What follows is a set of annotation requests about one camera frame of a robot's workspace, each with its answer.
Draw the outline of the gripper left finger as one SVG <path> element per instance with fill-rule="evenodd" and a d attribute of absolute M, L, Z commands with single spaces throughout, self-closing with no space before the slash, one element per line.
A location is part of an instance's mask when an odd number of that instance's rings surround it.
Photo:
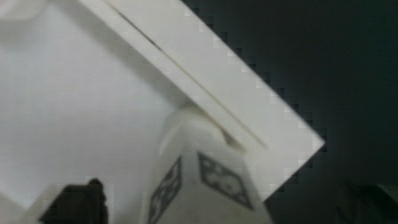
<path fill-rule="evenodd" d="M 23 224 L 109 224 L 105 186 L 98 178 L 86 184 L 46 189 L 23 215 Z"/>

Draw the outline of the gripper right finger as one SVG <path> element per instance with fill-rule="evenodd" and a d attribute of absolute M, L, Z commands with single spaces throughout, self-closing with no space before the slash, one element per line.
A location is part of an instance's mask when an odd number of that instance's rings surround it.
<path fill-rule="evenodd" d="M 345 183 L 338 193 L 334 224 L 398 224 L 398 185 Z"/>

